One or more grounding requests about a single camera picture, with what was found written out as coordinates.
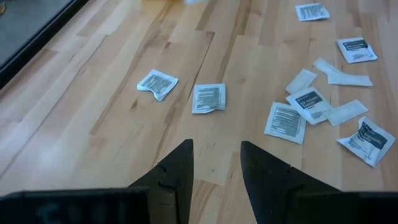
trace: alcohol prep pad packet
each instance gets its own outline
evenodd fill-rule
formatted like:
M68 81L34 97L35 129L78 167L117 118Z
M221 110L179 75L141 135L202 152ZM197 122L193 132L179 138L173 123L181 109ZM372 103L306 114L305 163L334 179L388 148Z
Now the alcohol prep pad packet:
M337 40L341 53L347 63L358 63L377 60L377 55L363 37Z
M320 3L296 6L296 13L300 22L330 18L329 11Z
M359 130L355 134L337 141L364 162L376 167L396 139L367 117L361 118L358 124Z
M335 127L367 111L368 109L359 100L353 100L343 106L331 109L328 112L328 119L330 124Z
M293 106L273 102L264 134L303 144L305 123Z
M298 91L304 90L308 88L311 83L315 80L317 74L308 71L307 69L303 69L294 79L290 82L287 87L286 91L290 94L294 94Z
M332 109L325 97L314 87L290 95L286 100L312 125L326 121L327 112Z
M166 75L158 70L152 70L137 84L137 90L153 92L155 99L159 102L170 93L178 83L178 78Z
M313 63L313 66L328 76L328 84L373 86L373 83L368 76L345 74L334 66L330 65L323 58L318 58L318 60Z
M225 110L225 84L195 85L193 89L193 114L205 114L214 110Z

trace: wooden floor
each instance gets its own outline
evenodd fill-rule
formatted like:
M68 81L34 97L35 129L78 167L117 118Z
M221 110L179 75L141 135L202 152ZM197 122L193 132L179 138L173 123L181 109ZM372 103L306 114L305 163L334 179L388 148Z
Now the wooden floor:
M125 187L184 139L195 150L192 223L254 223L239 162L249 140L342 190L398 190L398 144L371 168L307 124L303 146L263 134L273 101L303 68L333 106L360 100L366 116L398 137L398 1L321 0L331 19L299 22L310 0L90 0L0 100L0 194L22 189ZM348 65L335 41L364 35L376 62ZM333 86L312 68L323 57L371 88ZM137 83L152 69L180 79L158 103ZM226 83L227 107L192 115L197 83Z

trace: black plastic part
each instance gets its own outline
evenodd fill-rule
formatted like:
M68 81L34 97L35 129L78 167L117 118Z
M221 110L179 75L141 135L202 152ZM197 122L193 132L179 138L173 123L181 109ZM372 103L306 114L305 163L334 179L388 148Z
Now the black plastic part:
M241 165L257 223L398 223L397 193L343 193L247 141Z
M188 223L193 142L185 140L124 189L19 192L0 198L0 223Z
M71 0L19 50L2 63L0 88L3 88L87 2L88 0Z

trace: dark floor mat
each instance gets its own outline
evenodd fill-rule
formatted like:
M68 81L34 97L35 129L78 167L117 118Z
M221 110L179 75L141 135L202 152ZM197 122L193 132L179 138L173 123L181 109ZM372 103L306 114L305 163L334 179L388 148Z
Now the dark floor mat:
M0 67L69 1L5 0L7 8L0 16Z

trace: torn packet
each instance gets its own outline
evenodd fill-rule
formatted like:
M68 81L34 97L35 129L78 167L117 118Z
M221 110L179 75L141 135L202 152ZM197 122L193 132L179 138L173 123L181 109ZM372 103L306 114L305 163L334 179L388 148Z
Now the torn packet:
M214 110L225 110L225 84L195 85L193 89L193 114L205 114Z
M161 102L176 86L178 78L166 75L158 70L152 70L137 84L137 90L151 91L157 101Z
M330 124L335 127L367 111L368 109L359 100L353 100L343 106L331 109L327 116Z
M296 13L300 22L330 18L329 11L320 3L296 6Z
M373 83L368 76L346 74L329 64L323 58L318 58L318 60L313 63L313 66L328 76L328 84L373 86Z
M376 167L396 139L367 117L361 118L358 125L359 130L355 134L337 141L364 162Z
M315 80L316 77L317 77L317 74L315 74L307 69L303 69L293 79L293 81L287 85L286 91L288 91L290 94L294 94L298 91L304 90L304 89L310 87L311 83Z

